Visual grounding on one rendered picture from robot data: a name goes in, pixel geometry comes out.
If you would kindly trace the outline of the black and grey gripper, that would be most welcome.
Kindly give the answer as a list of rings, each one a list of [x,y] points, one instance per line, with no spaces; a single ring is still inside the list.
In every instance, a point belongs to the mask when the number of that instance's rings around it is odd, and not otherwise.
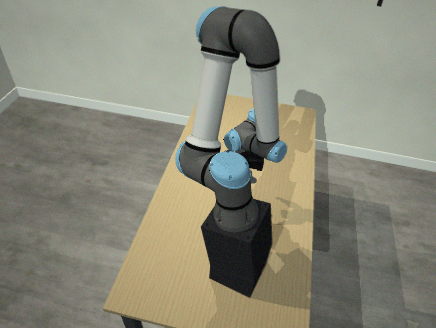
[[[264,158],[263,157],[260,157],[256,154],[251,153],[251,152],[250,152],[250,155],[246,155],[243,157],[247,160],[247,162],[249,164],[249,168],[257,169],[257,171],[262,171],[263,165],[264,165]],[[250,172],[251,172],[251,178],[250,178],[251,184],[256,183],[257,179],[252,176],[251,170],[250,170]]]

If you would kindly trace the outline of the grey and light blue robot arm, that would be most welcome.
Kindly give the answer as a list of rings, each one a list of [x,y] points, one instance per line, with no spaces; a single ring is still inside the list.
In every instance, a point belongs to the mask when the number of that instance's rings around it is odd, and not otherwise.
[[[243,156],[251,152],[278,163],[287,152],[286,143],[279,140],[279,45],[264,16],[225,6],[202,13],[196,36],[205,59],[192,134],[177,149],[175,162],[187,178],[214,191],[217,226],[227,232],[242,232],[259,217],[249,164]],[[254,108],[244,122],[225,134],[229,150],[220,152],[218,135],[232,65],[239,59],[239,52],[251,67]]]

